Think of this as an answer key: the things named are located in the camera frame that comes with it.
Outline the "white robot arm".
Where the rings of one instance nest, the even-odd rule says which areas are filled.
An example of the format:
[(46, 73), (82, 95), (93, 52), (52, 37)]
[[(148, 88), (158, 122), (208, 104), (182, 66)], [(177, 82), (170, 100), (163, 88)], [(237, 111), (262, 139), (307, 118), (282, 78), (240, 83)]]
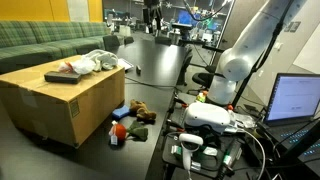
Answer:
[(207, 98), (213, 103), (230, 102), (236, 84), (247, 78), (276, 32), (301, 10), (306, 0), (267, 0), (241, 32), (231, 48), (220, 56)]

